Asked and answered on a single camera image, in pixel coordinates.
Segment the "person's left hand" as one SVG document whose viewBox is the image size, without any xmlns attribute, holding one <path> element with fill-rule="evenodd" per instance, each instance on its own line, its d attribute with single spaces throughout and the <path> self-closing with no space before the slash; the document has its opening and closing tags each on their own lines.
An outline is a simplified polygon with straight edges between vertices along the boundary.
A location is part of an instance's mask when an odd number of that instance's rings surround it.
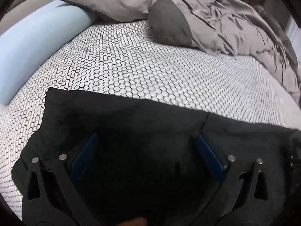
<svg viewBox="0 0 301 226">
<path fill-rule="evenodd" d="M 138 217 L 122 222 L 118 226 L 147 226 L 147 220 L 143 217 Z"/>
</svg>

